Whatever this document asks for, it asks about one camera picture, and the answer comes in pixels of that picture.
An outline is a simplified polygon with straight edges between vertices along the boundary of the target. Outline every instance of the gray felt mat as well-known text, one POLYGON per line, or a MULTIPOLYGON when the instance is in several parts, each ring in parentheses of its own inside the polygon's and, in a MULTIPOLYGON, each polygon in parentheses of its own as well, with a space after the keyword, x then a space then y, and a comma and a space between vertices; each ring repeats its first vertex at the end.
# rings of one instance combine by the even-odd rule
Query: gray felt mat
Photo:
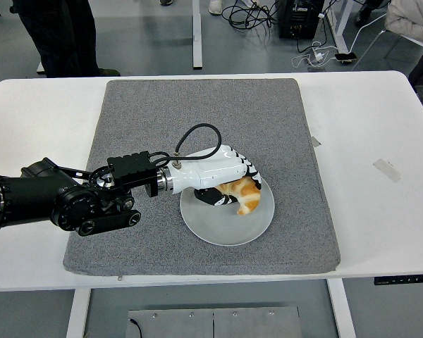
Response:
MULTIPOLYGON (((91 237, 73 233, 65 269, 86 275, 273 275, 335 270, 340 254, 319 177, 298 84, 275 80, 116 80, 108 83, 88 170, 110 156, 170 154, 183 134, 211 123, 267 181, 276 210, 266 232, 240 246, 196 237, 180 214, 180 194, 133 190, 141 221, 91 237)), ((182 154, 216 144, 195 130, 182 154)))

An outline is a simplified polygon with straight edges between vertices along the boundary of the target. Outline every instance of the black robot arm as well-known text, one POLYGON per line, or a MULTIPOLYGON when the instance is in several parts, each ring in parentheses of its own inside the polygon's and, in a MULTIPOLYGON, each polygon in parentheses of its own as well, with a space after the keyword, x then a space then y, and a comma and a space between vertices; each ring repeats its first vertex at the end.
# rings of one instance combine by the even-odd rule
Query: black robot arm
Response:
POLYGON ((132 210, 131 188, 146 185, 157 194, 157 169, 145 155, 109 158, 93 173, 44 158, 22 168, 21 177, 0 176, 0 228, 50 220, 87 236, 135 225, 141 214, 132 210))

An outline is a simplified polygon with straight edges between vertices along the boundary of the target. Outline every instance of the metal plate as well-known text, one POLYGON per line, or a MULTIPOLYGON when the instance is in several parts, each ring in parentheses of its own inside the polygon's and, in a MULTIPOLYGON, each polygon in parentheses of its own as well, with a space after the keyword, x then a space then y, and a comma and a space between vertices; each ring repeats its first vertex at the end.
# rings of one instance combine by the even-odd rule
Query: metal plate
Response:
MULTIPOLYGON (((129 311, 142 337, 169 338, 302 338, 298 308, 202 308, 129 311)), ((126 338, 140 338, 127 324, 126 338)))
POLYGON ((214 313, 214 338, 301 338, 298 308, 223 308, 214 313))

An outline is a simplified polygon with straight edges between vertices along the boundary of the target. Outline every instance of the white jacket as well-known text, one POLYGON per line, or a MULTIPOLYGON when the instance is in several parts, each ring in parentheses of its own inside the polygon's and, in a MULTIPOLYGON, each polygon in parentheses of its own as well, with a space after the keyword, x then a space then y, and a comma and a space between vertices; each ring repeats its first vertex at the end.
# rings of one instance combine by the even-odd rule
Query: white jacket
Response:
POLYGON ((386 29, 423 42, 423 0, 392 0, 386 29))

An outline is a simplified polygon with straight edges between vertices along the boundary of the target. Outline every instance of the smartphone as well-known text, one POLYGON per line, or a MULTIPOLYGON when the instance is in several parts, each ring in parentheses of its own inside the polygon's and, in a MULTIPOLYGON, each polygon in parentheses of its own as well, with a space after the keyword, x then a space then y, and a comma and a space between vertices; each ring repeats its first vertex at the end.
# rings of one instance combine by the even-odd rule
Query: smartphone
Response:
POLYGON ((354 61, 354 60, 357 60, 357 57, 353 52, 348 54, 339 53, 339 54, 336 54, 336 59, 337 61, 354 61))

